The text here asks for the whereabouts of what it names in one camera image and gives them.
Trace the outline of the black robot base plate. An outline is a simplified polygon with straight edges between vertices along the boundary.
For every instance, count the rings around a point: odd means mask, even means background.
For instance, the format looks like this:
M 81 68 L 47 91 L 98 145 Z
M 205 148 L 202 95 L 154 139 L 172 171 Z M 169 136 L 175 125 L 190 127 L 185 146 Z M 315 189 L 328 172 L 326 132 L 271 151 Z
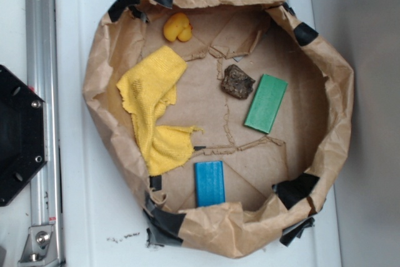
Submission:
M 44 101 L 1 66 L 1 206 L 9 205 L 46 163 Z

